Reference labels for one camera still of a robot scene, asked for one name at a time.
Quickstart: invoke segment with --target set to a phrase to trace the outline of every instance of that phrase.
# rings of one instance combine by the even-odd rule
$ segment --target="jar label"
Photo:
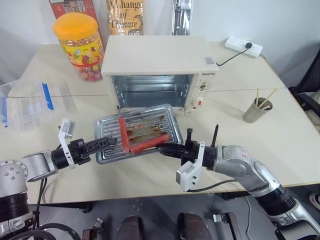
[[[104,57],[104,47],[100,37],[82,46],[62,45],[72,65],[77,67],[91,67],[98,64]]]

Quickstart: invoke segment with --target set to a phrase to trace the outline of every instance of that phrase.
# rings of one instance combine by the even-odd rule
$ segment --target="white power strip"
[[[244,50],[246,50],[247,43],[252,43],[252,47],[249,48],[243,54],[248,55],[253,58],[259,57],[259,55],[262,51],[262,48],[263,48],[262,46],[255,44],[251,41],[242,40],[242,39],[234,37],[234,36],[231,36],[228,38],[228,40],[224,44],[224,47],[226,49],[231,49],[231,50],[234,50],[234,51],[240,53],[240,52],[243,52]]]

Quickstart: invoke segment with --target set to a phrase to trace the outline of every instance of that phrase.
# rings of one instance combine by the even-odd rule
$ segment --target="oven control knob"
[[[193,109],[201,108],[205,103],[205,99],[202,96],[196,96],[194,99],[192,99],[191,103]]]
[[[209,84],[204,81],[198,88],[199,88],[199,92],[202,93],[203,91],[208,89]]]

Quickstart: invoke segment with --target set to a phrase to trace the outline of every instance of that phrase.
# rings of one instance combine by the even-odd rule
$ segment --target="sausage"
[[[163,143],[167,142],[169,139],[170,139],[170,135],[164,134],[164,135],[158,136],[156,138],[153,138],[151,140],[144,141],[142,143],[134,145],[130,148],[130,151],[134,154],[139,154],[146,149],[155,147],[159,144],[163,144]]]
[[[118,118],[118,124],[120,128],[120,134],[121,134],[121,142],[122,147],[125,153],[130,152],[130,143],[129,143],[129,137],[127,133],[127,124],[125,121],[125,118],[123,116]]]

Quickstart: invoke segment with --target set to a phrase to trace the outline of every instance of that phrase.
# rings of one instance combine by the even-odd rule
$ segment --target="wooden stick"
[[[266,101],[268,101],[268,99],[272,96],[272,94],[274,94],[277,90],[278,88],[273,90],[273,92],[258,106],[258,108],[261,108],[261,106],[263,106],[266,103]]]
[[[256,99],[255,99],[255,105],[258,107],[258,100],[259,100],[259,88],[256,89]]]
[[[267,108],[270,108],[270,105],[261,108],[261,110],[266,110]]]

